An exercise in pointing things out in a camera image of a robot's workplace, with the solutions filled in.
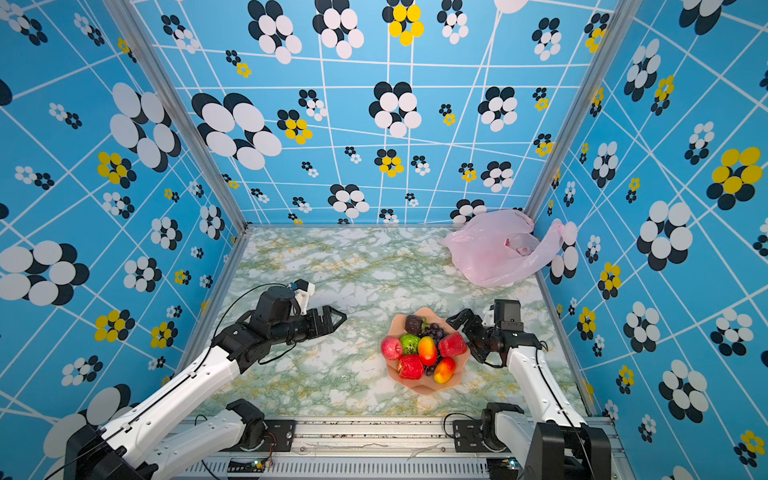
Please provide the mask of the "red pomegranate fruit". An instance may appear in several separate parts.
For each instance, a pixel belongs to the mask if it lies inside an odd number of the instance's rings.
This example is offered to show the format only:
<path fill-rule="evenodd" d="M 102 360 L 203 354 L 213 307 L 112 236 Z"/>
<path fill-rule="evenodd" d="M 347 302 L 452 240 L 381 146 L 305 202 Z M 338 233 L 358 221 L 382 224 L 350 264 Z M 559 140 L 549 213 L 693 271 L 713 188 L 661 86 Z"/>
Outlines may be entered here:
<path fill-rule="evenodd" d="M 453 333 L 440 340 L 438 351 L 441 357 L 457 357 L 463 355 L 468 350 L 466 341 L 460 333 Z"/>

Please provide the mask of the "red orange mango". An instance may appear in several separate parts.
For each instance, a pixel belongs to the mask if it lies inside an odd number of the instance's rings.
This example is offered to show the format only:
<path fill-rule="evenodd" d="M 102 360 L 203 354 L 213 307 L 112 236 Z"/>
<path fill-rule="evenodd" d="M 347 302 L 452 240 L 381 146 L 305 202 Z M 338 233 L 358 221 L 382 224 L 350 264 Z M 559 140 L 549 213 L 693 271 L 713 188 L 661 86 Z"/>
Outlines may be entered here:
<path fill-rule="evenodd" d="M 432 367 L 437 363 L 439 352 L 432 337 L 422 337 L 418 342 L 417 351 L 418 357 L 425 367 Z"/>

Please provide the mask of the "pink plastic bag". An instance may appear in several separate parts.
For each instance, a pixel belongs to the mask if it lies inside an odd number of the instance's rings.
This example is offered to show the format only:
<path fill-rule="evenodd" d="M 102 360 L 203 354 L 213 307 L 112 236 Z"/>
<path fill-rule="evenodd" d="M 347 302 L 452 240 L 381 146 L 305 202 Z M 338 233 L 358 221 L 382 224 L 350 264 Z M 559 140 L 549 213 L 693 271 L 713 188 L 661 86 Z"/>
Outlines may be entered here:
<path fill-rule="evenodd" d="M 533 235 L 535 223 L 518 210 L 480 214 L 448 234 L 453 265 L 472 284 L 508 286 L 550 264 L 567 240 L 577 237 L 572 222 L 555 219 L 542 238 Z"/>

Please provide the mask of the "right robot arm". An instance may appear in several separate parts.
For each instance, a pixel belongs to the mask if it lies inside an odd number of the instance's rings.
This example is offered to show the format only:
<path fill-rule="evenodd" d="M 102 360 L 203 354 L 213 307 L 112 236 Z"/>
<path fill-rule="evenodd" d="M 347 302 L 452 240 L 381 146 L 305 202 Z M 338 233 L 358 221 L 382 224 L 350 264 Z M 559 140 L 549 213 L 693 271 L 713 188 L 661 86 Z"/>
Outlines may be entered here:
<path fill-rule="evenodd" d="M 490 323 L 470 309 L 447 324 L 464 338 L 472 357 L 516 380 L 528 412 L 517 405 L 490 402 L 482 411 L 479 433 L 485 448 L 509 453 L 490 468 L 493 479 L 610 479 L 611 444 L 605 431 L 590 426 L 567 400 L 545 360 L 547 344 L 524 329 L 521 304 L 496 300 Z"/>

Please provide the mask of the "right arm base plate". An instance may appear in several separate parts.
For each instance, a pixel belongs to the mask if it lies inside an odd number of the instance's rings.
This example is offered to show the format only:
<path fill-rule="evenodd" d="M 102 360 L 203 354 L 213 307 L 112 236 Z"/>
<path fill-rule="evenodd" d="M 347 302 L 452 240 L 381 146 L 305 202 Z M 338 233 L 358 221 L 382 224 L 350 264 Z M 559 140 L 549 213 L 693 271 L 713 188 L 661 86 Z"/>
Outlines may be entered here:
<path fill-rule="evenodd" d="M 508 447 L 501 448 L 500 443 L 489 442 L 483 437 L 479 420 L 451 421 L 448 433 L 453 436 L 454 450 L 457 453 L 511 453 Z"/>

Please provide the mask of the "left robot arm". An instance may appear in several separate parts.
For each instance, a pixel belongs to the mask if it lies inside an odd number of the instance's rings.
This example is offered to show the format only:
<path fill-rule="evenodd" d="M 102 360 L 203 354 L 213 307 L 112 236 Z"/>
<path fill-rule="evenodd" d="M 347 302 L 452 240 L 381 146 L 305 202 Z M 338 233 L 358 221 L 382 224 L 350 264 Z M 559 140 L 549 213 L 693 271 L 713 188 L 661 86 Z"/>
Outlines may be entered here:
<path fill-rule="evenodd" d="M 220 388 L 254 365 L 271 362 L 270 350 L 334 333 L 345 313 L 308 303 L 315 287 L 305 280 L 271 284 L 254 309 L 216 334 L 181 373 L 125 414 L 103 424 L 88 421 L 67 441 L 63 479 L 170 479 L 219 451 L 275 449 L 263 412 L 247 400 L 179 434 L 173 429 Z"/>

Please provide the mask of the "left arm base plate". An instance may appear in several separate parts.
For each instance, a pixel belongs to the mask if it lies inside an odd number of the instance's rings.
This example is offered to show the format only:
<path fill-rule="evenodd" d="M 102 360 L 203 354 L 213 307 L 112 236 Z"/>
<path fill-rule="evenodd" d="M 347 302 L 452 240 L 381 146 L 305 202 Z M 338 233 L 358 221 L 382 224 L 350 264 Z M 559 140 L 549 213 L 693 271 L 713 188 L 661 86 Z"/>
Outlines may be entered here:
<path fill-rule="evenodd" d="M 293 419 L 267 419 L 248 424 L 242 437 L 224 452 L 289 452 L 292 448 L 297 422 Z"/>

